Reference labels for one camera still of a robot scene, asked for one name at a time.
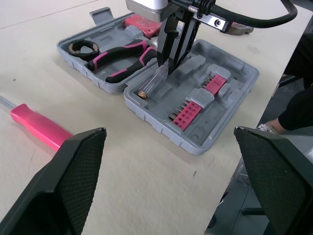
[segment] white table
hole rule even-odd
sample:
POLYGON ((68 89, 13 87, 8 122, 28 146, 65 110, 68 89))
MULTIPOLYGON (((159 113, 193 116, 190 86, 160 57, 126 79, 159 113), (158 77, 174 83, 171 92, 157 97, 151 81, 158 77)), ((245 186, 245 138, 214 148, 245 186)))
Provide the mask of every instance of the white table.
POLYGON ((97 0, 1 0, 0 29, 97 0))
MULTIPOLYGON (((253 17, 285 14, 278 0, 218 4, 253 17)), ((95 87, 58 55, 56 43, 92 27, 89 12, 104 6, 116 17, 128 12, 124 0, 99 0, 1 29, 0 95, 28 104, 72 133, 107 128, 83 234, 202 235, 240 158, 234 127, 256 126, 312 13, 299 7, 294 21, 240 37, 201 27, 198 38, 257 67, 261 75, 213 147, 195 157, 137 118, 122 94, 95 87)), ((2 219, 54 152, 15 124, 3 107, 0 120, 2 219)))

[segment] floor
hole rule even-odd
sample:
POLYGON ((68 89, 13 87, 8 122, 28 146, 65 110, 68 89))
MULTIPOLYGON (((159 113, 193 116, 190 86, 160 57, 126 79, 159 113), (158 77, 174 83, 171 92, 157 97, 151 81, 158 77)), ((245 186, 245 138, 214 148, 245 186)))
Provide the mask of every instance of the floor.
MULTIPOLYGON (((293 3, 313 11, 313 3, 308 0, 293 0, 293 3)), ((313 20, 306 31, 313 32, 313 20)), ((303 90, 302 79, 279 88, 268 103, 260 123, 277 118, 285 110, 290 99, 301 90, 303 90)), ((313 136, 313 127, 292 131, 291 134, 313 136)), ((263 235, 268 224, 266 216, 241 214, 243 208, 260 207, 249 182, 243 180, 243 177, 239 177, 224 202, 217 208, 215 212, 217 222, 213 228, 206 230, 205 235, 263 235)))

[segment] gray plastic tool case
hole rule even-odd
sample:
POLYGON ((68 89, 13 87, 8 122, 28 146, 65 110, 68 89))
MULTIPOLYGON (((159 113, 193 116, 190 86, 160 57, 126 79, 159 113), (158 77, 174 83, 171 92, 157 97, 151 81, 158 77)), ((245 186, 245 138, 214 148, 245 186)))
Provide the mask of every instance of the gray plastic tool case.
POLYGON ((256 68, 206 41, 197 40, 180 67, 159 85, 148 100, 143 100, 137 96, 137 91, 158 68, 156 59, 124 81, 110 84, 105 81, 109 75, 129 67, 137 58, 114 61, 92 72, 87 68, 86 61, 68 54, 69 44, 79 39, 97 43, 100 53, 126 45, 135 39, 146 39, 138 28, 124 28, 123 21, 132 13, 115 19, 111 10, 106 7, 93 11, 90 15, 96 24, 95 27, 57 44, 63 59, 106 92, 114 94, 124 91, 128 108, 191 154, 202 154, 212 146, 259 77, 256 68), (214 97, 201 87, 201 83, 208 75, 216 74, 226 78, 227 83, 214 97), (185 131, 182 131, 168 116, 186 99, 201 105, 202 110, 185 131))

